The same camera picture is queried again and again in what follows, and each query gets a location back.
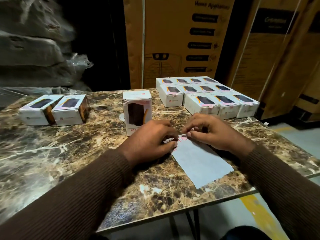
brown sleeve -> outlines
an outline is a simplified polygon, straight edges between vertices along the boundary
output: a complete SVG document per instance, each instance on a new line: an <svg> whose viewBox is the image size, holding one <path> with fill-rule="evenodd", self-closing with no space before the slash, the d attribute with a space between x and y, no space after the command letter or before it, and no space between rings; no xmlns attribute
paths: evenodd
<svg viewBox="0 0 320 240"><path fill-rule="evenodd" d="M290 239L320 239L320 187L258 145L241 162Z"/></svg>
<svg viewBox="0 0 320 240"><path fill-rule="evenodd" d="M88 239L132 179L126 158L108 150L3 223L0 239Z"/></svg>

paper slip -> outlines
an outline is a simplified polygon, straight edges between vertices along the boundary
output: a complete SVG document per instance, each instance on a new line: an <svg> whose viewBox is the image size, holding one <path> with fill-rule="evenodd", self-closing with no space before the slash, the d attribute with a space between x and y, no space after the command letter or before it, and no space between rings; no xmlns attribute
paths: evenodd
<svg viewBox="0 0 320 240"><path fill-rule="evenodd" d="M191 141L185 135L179 136L172 156L197 189L233 171L232 166L208 145Z"/></svg>

marble table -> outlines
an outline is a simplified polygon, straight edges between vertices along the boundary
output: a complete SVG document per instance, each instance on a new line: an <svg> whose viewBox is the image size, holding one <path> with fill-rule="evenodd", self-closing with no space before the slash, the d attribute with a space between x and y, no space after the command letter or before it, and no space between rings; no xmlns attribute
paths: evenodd
<svg viewBox="0 0 320 240"><path fill-rule="evenodd" d="M153 118L168 119L180 131L190 117L188 111L183 107L165 108L157 91L150 92ZM25 126L17 117L18 108L34 99L26 96L0 112L0 223L126 139L125 124L119 119L123 112L122 91L89 93L91 111L86 124L64 127ZM302 175L320 174L318 159L256 119L228 122ZM98 231L120 229L255 193L237 166L226 161L234 171L200 189L171 156L142 168Z"/></svg>

